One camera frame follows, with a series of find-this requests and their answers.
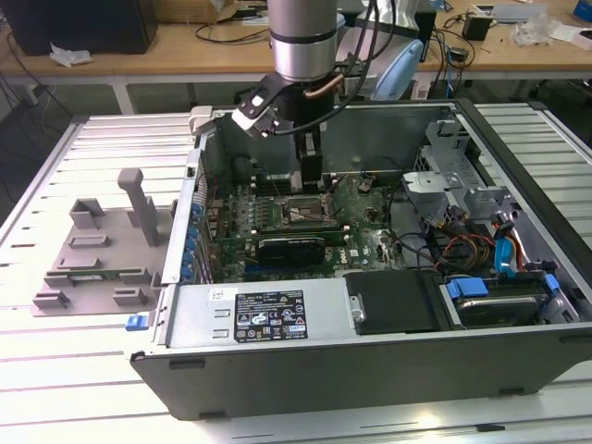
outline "metal workbench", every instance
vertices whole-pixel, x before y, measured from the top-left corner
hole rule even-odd
[[[478,109],[592,245],[586,146],[544,110]],[[96,196],[103,208],[128,207],[117,174],[134,166],[143,169],[142,186],[156,205],[175,199],[194,143],[188,116],[92,117],[71,125],[0,230],[1,443],[592,440],[590,362],[533,396],[189,423],[168,415],[125,359],[124,348],[147,340],[124,329],[127,315],[31,317],[31,297],[68,234],[77,197]],[[487,172],[499,180],[492,167]]]

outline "copper tube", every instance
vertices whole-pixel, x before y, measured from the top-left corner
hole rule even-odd
[[[339,74],[337,77],[333,78],[332,80],[328,81],[325,85],[321,86],[318,90],[314,91],[305,91],[304,97],[307,99],[316,99],[321,95],[324,95],[335,88],[339,83],[344,79],[343,74]]]

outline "computer tower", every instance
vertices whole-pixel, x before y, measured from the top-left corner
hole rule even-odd
[[[51,51],[145,53],[158,25],[153,0],[0,0],[15,40],[28,56]]]

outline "desk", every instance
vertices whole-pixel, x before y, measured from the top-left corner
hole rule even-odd
[[[509,3],[496,0],[492,3]],[[577,0],[535,0],[548,3],[549,13],[565,24],[585,26],[572,15]],[[473,0],[450,0],[454,10],[438,13],[438,25],[464,12]],[[22,56],[23,63],[44,84],[107,84],[113,87],[122,114],[135,113],[128,92],[133,83],[198,83],[259,81],[273,70],[269,45],[260,42],[242,46],[223,46],[198,41],[192,26],[160,25],[153,45],[145,55],[94,55],[94,62],[74,68],[63,68],[48,56]],[[259,31],[259,27],[237,24],[216,27],[217,39],[241,37]],[[451,28],[460,32],[461,25]],[[468,80],[543,80],[585,79],[592,77],[592,54],[567,42],[554,42],[520,48],[510,41],[511,26],[499,25],[489,31],[487,39],[475,43],[477,54],[462,77]],[[447,43],[464,45],[450,36]],[[436,77],[440,63],[439,50],[431,45],[427,60],[415,75],[413,98],[424,99]],[[32,80],[23,72],[6,46],[6,35],[0,34],[0,70],[11,84],[27,85]]]
[[[477,2],[475,0],[451,0],[454,10],[438,13],[437,25],[457,14],[465,12],[477,3],[510,4],[510,0]],[[548,4],[549,15],[566,25],[589,26],[575,17],[577,0],[534,0],[534,3]],[[474,63],[464,71],[467,80],[544,80],[544,79],[587,79],[592,76],[592,53],[574,44],[553,41],[551,45],[519,47],[510,39],[513,25],[497,25],[489,30],[484,42],[473,42],[476,54]],[[463,24],[454,25],[451,31],[461,33]],[[447,44],[468,47],[462,40],[447,35]],[[415,75],[413,98],[426,98],[427,90],[436,77],[440,53],[435,44],[428,50],[426,62]]]

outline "warning label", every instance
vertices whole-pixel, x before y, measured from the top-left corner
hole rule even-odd
[[[237,342],[308,338],[301,290],[239,293],[235,301]]]

